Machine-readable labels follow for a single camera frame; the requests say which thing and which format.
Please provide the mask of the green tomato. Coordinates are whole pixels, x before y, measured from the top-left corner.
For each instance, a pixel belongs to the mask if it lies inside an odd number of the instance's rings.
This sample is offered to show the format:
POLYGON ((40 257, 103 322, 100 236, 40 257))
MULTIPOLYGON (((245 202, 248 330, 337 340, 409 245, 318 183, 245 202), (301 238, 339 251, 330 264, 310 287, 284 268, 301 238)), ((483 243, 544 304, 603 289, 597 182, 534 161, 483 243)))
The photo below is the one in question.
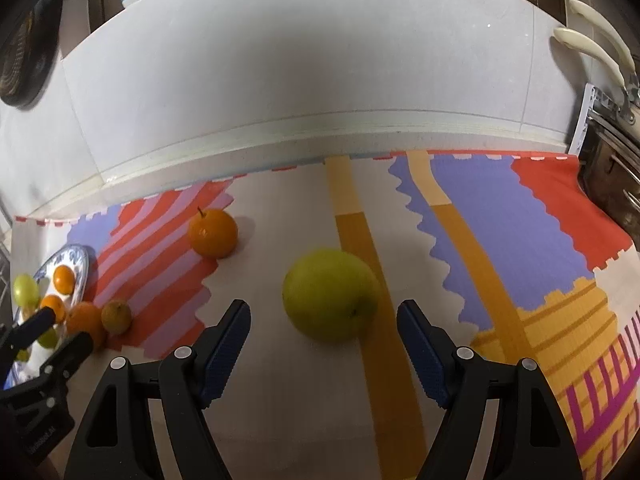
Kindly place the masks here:
POLYGON ((38 344, 43 349, 55 350, 58 348, 58 342, 60 341, 60 335, 55 327, 50 327, 37 339, 38 344))

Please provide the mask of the orange with stem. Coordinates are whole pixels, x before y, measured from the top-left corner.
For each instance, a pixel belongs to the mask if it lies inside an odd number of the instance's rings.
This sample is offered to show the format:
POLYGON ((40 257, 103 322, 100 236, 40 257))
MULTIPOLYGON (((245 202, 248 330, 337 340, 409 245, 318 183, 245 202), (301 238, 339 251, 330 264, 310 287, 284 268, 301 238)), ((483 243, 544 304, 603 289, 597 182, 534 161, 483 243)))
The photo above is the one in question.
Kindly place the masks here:
POLYGON ((191 248, 204 258, 223 259, 235 251, 239 243, 236 221, 222 209, 201 209, 188 227, 191 248))

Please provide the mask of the large green apple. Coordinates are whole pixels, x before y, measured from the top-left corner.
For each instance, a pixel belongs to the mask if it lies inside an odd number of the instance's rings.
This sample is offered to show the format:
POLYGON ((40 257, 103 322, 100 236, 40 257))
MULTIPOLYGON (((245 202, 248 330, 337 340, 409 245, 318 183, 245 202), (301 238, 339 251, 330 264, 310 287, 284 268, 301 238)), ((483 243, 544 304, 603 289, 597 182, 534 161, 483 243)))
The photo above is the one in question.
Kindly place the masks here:
POLYGON ((18 274, 13 282, 13 299, 19 308, 35 308, 40 295, 37 282, 28 274, 18 274))

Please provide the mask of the metal mesh strainer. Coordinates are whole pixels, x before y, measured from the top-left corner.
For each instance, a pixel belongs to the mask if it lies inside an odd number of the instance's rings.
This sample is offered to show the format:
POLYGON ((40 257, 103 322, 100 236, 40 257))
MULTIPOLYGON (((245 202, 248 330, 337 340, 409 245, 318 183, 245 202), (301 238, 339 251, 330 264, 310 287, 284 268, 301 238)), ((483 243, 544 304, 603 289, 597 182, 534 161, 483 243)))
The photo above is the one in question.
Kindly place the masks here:
POLYGON ((14 98, 20 88, 22 71, 29 57, 30 35, 35 12, 30 10, 20 27, 1 49, 1 97, 14 98))

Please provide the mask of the orange tangerine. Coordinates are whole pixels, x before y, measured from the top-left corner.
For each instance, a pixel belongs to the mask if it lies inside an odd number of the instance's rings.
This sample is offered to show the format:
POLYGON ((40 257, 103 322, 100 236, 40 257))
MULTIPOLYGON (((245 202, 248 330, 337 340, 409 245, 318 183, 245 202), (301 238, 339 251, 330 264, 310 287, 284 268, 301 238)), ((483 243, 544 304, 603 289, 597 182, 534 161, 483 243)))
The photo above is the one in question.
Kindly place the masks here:
POLYGON ((69 266, 60 264, 53 272, 53 285, 57 292, 64 296, 70 296, 75 289, 75 273, 69 266))
POLYGON ((40 302, 40 307, 49 308, 55 314, 55 324, 61 324, 66 318, 66 307, 63 299, 58 295, 44 296, 40 302))

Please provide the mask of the small brownish pear fruit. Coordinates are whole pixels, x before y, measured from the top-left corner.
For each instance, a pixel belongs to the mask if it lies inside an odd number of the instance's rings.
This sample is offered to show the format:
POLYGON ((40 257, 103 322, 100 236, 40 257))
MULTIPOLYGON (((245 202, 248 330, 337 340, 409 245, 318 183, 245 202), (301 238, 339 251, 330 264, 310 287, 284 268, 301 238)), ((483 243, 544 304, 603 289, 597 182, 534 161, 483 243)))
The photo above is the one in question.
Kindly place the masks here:
POLYGON ((125 333, 132 322, 132 312, 124 300, 113 299, 101 309, 101 322, 111 336, 125 333))

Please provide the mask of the white knife block holder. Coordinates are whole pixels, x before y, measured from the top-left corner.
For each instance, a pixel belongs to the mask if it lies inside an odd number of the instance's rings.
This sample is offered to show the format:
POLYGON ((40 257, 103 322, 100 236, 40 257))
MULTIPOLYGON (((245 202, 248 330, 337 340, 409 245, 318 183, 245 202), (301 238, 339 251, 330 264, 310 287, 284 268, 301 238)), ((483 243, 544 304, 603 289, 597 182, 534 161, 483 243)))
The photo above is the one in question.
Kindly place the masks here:
POLYGON ((590 124, 598 124, 634 148, 639 147, 639 79, 630 77, 618 104, 594 84, 586 84, 577 124, 567 153, 579 155, 590 124))

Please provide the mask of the black hanging pan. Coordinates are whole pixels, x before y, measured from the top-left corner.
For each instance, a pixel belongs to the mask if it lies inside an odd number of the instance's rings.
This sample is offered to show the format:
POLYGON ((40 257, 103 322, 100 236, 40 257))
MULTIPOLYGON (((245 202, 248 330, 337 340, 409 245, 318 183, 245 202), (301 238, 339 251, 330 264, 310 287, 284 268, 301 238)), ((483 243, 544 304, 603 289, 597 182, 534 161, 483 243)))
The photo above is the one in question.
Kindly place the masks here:
POLYGON ((58 52, 63 0, 38 0, 32 8, 34 26, 30 35, 29 57, 22 71, 20 88, 14 98, 1 98, 7 106, 30 107, 46 82, 58 52))

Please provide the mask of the yellow-green apple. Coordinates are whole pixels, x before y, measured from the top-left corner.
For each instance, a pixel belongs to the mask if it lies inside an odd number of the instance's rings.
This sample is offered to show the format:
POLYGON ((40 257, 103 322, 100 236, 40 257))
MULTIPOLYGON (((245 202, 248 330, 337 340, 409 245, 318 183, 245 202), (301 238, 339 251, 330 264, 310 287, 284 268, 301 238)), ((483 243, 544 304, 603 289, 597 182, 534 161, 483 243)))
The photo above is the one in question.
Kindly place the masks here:
POLYGON ((285 275, 282 304, 293 326, 320 344, 360 335, 378 310, 381 286, 370 266, 338 249, 299 258, 285 275))

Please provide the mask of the blue white porcelain plate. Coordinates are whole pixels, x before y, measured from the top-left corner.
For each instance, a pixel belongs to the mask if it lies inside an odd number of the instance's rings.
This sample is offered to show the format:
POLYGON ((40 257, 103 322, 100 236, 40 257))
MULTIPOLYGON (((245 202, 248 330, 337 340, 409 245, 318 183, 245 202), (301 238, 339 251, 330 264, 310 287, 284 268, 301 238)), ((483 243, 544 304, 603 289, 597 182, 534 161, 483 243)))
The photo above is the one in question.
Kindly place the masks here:
POLYGON ((36 378, 41 365, 62 346, 66 338, 66 314, 84 299, 90 270, 88 249, 67 244, 40 266, 32 278, 39 288, 41 306, 56 312, 56 322, 26 350, 20 350, 12 364, 4 388, 9 389, 36 378))

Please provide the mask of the small green fruit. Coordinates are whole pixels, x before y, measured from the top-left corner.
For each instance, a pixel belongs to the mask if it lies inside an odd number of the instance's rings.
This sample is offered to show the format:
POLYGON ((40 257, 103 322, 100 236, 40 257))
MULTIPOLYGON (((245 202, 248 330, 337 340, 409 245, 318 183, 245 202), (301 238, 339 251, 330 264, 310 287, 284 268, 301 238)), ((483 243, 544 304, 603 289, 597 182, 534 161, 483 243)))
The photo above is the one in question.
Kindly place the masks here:
POLYGON ((29 360, 29 357, 30 357, 30 352, 28 349, 20 350, 19 352, 17 352, 15 361, 26 363, 29 360))

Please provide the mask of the stainless steel pot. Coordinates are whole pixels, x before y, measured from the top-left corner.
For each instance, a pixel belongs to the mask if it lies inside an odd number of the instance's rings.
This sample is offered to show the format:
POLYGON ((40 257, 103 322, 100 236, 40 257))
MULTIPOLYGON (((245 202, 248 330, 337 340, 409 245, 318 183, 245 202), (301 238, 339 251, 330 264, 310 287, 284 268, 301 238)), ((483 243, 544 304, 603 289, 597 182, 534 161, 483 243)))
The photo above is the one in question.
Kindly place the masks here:
POLYGON ((579 159, 586 195, 639 247, 639 143, 590 113, 579 159))

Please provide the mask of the colourful patterned table mat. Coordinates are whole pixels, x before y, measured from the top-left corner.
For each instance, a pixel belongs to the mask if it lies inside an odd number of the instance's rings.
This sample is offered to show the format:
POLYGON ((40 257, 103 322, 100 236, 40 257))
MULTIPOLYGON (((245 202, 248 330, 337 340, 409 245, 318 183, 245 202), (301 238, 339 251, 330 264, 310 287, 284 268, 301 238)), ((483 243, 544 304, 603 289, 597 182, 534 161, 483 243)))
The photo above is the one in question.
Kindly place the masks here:
POLYGON ((80 417, 115 356, 167 356, 232 300, 252 327, 205 417, 235 479, 410 479, 442 410, 424 396, 395 311, 416 301, 457 344, 491 361, 536 360, 587 479, 604 479, 639 431, 639 256, 588 200, 574 157, 405 152, 194 183, 75 220, 18 218, 12 270, 68 243, 93 251, 86 297, 134 314, 70 382, 80 417), (239 243, 204 258, 188 239, 201 209, 228 212, 239 243), (317 248, 351 252, 381 286, 367 333, 339 347, 299 333, 285 274, 317 248))

